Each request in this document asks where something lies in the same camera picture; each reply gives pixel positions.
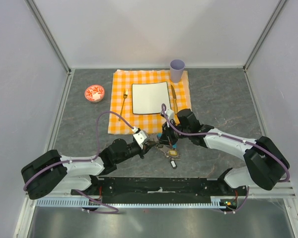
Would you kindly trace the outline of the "yellow key tag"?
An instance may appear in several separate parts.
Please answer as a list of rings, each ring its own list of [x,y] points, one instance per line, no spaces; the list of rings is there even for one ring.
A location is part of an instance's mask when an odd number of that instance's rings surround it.
[[[169,150],[168,153],[169,153],[169,155],[172,156],[172,157],[177,157],[177,156],[178,156],[178,153],[177,153],[177,151],[175,151],[175,150]]]

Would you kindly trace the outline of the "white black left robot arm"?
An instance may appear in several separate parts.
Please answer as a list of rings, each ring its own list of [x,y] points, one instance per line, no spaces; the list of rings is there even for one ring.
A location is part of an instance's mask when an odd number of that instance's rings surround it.
[[[49,150],[21,169],[23,190],[32,200],[62,189],[78,189],[94,195],[99,190],[99,183],[92,176],[107,175],[115,171],[118,164],[134,156],[143,159],[155,145],[156,142],[150,139],[142,145],[135,139],[129,144],[116,139],[98,155],[90,157],[62,156],[56,149]]]

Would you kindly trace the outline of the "gold knife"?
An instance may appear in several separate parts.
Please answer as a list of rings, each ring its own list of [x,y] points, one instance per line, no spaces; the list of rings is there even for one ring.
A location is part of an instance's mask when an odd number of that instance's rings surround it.
[[[173,85],[171,85],[171,91],[172,91],[172,97],[173,97],[174,111],[175,113],[178,113],[177,97],[176,97],[176,93]]]

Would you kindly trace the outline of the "black key tag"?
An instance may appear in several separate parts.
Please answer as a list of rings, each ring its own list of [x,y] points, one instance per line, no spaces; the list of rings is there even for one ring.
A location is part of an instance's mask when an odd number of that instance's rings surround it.
[[[177,168],[176,162],[174,160],[170,160],[170,164],[171,164],[173,169]]]

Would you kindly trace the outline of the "white square plate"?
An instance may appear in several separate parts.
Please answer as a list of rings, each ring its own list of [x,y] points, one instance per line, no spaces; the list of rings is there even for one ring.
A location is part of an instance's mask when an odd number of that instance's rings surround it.
[[[162,104],[171,109],[167,82],[132,85],[133,114],[159,114]]]

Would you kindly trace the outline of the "lilac plastic cup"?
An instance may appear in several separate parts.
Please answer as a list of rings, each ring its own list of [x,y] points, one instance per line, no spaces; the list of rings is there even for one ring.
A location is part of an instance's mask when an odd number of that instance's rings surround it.
[[[185,63],[182,60],[174,59],[170,62],[170,80],[173,83],[179,83],[185,68]]]

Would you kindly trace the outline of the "gold fork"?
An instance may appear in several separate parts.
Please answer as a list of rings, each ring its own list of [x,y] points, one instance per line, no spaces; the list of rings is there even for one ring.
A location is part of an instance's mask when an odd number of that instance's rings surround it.
[[[122,106],[121,106],[121,110],[120,110],[120,116],[122,116],[125,100],[127,99],[127,97],[128,97],[128,89],[125,89],[123,92],[123,102],[122,102]]]

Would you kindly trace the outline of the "red white patterned bowl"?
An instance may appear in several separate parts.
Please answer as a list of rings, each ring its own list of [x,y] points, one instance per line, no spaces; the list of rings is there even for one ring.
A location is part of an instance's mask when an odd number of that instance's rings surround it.
[[[105,89],[101,85],[91,85],[85,90],[84,96],[88,101],[97,103],[104,98]]]

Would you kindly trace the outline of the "orange white checkered cloth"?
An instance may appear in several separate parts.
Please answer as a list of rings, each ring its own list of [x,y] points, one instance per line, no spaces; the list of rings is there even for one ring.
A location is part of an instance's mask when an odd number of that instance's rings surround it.
[[[174,103],[178,110],[192,108],[187,71],[179,83],[171,82],[169,70],[118,69],[113,74],[110,110],[121,114],[132,126],[149,134],[162,132],[165,119],[160,115],[161,104],[174,109]]]

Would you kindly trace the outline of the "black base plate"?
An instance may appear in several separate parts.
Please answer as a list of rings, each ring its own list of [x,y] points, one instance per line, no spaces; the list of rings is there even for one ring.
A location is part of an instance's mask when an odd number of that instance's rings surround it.
[[[210,203],[212,196],[245,196],[246,186],[230,188],[218,179],[207,178],[93,178],[83,191],[101,196],[111,204],[184,204]]]

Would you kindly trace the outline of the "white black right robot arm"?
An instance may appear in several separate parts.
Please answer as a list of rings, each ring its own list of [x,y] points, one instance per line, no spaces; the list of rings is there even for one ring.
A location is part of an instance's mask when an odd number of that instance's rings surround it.
[[[256,185],[270,191],[277,183],[290,180],[287,159],[266,136],[250,139],[224,133],[211,125],[201,124],[190,109],[175,114],[162,105],[161,116],[166,122],[162,126],[160,144],[174,145],[179,139],[188,138],[194,145],[219,150],[245,162],[244,167],[229,168],[221,174],[217,187],[223,195],[243,185]]]

